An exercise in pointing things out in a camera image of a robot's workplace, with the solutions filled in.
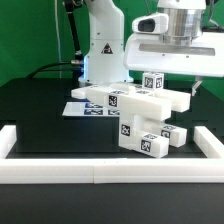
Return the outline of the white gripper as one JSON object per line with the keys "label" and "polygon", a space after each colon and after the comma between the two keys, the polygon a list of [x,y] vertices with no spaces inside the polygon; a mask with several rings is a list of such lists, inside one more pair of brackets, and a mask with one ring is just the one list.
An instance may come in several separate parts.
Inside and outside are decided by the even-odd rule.
{"label": "white gripper", "polygon": [[195,96],[203,79],[224,77],[224,33],[204,32],[189,46],[163,43],[159,35],[132,34],[125,48],[129,70],[196,76]]}

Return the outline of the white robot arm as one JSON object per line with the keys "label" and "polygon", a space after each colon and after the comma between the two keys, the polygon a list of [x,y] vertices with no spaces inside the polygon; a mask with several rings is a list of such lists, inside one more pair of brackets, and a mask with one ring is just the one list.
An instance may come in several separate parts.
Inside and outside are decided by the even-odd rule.
{"label": "white robot arm", "polygon": [[207,0],[158,0],[157,11],[132,22],[124,38],[124,16],[113,0],[85,0],[90,17],[90,50],[81,82],[130,82],[130,70],[143,73],[143,86],[163,87],[164,74],[224,77],[224,32],[201,26]]}

